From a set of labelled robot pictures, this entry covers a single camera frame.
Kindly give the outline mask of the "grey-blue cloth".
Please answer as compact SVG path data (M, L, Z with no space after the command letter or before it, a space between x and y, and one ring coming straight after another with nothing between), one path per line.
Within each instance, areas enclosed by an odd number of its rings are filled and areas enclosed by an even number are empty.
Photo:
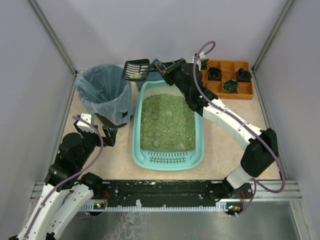
M160 62L157 58L155 58L152 62L150 62L150 60L147 58L137 59L137 61L140 61L144 65L153 65L157 62ZM155 71L155 72L150 72L144 81L136 81L135 83L138 91L140 91L145 82L148 82L148 81L154 82L154 81L162 81L162 80L163 80L162 75L158 71Z

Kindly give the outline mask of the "orange wooden compartment tray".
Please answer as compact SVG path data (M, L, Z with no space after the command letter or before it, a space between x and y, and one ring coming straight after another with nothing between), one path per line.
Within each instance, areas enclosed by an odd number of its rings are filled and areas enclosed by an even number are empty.
M221 81L209 81L208 70L211 67L217 67L222 71ZM203 85L211 92L215 93L221 99L234 99L234 100L251 100L254 96L253 81L251 75L250 82L238 82L236 72L244 68L250 72L250 65L247 61L227 61L227 60L210 60L207 62L207 70L201 70ZM238 93L224 93L223 82L228 80L237 81L239 88Z

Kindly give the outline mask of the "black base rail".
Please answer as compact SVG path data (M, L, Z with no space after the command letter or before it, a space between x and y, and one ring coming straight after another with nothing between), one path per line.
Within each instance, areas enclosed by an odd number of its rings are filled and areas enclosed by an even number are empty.
M222 212L238 216L254 202L302 198L295 181L249 181L238 189L215 180L102 180L87 174L55 188L46 183L35 209L39 218L55 219L86 212Z

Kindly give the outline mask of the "black rolled item top-left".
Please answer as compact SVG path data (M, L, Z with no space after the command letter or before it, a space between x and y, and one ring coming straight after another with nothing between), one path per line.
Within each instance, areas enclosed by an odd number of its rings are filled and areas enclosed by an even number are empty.
M209 59L202 59L200 61L201 65L200 65L200 69L201 70L207 70L207 63L208 63Z

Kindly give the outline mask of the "black rolled item right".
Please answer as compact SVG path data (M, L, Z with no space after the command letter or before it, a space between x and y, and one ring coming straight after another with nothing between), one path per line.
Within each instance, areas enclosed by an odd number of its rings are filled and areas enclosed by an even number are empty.
M243 82L243 83L250 83L252 79L252 74L245 70L244 68L240 68L237 72L236 72L236 80L238 82Z

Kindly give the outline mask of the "teal plastic litter box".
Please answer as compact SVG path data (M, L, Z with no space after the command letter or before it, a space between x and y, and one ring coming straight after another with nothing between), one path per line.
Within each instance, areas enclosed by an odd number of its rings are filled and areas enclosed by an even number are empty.
M159 94L184 97L175 85L168 85L164 80L147 81L143 84L137 99L132 133L132 157L142 168L156 171L182 171L197 167L204 159L205 137L203 118L196 112L195 149L182 152L156 152L141 149L141 118L144 99Z

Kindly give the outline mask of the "black rolled item lower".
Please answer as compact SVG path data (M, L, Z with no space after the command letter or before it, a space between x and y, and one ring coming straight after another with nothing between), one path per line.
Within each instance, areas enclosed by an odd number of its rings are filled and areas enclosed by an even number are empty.
M229 79L222 84L222 90L224 93L237 94L239 90L239 84L234 79Z

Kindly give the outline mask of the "black litter scoop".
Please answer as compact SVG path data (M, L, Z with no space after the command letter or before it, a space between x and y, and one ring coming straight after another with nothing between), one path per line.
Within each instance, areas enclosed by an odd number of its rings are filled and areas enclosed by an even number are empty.
M151 64L146 58L128 60L124 64L122 78L131 82L143 82L147 79L149 73L155 71L155 65Z

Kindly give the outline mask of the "black rolled item middle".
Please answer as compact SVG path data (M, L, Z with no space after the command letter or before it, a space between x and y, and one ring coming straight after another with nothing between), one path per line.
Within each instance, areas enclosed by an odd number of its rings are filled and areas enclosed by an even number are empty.
M207 71L209 81L222 81L222 71L218 67L210 67Z

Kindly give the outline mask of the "green cat litter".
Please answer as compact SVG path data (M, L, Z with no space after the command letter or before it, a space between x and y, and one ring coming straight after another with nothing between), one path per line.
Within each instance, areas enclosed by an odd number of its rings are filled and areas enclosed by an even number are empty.
M195 113L182 96L157 94L142 102L140 148L186 152L196 147Z

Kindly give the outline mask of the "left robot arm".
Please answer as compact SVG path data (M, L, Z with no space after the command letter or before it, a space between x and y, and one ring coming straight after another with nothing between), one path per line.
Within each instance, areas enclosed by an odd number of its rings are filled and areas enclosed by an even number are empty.
M96 125L89 131L74 124L76 132L62 139L54 163L45 177L41 195L30 218L13 240L58 240L81 207L103 191L103 180L83 167L95 148L112 147L117 129L103 126L104 136Z

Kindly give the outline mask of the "translucent blue bin liner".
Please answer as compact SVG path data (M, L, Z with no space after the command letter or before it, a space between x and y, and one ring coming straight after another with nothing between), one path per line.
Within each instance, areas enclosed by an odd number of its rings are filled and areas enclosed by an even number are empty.
M99 64L76 78L76 92L84 108L117 127L128 124L134 113L132 86L122 73L118 65Z

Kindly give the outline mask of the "black trash bin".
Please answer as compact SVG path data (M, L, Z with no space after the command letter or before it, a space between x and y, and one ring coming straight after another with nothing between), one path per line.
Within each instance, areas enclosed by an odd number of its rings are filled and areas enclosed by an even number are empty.
M99 113L96 113L95 115L104 126L107 126L112 129L119 129L119 128L122 128L125 125L127 125L126 123L116 125L116 124L112 123L108 118L101 116Z

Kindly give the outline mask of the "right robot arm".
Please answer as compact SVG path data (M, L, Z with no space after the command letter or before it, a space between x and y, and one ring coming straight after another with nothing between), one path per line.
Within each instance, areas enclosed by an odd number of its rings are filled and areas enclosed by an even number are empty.
M225 193L257 178L278 160L275 131L251 125L230 110L215 93L203 86L203 76L196 63L186 62L182 58L173 62L156 62L154 69L168 85L180 90L192 111L215 123L243 149L239 165L222 182Z

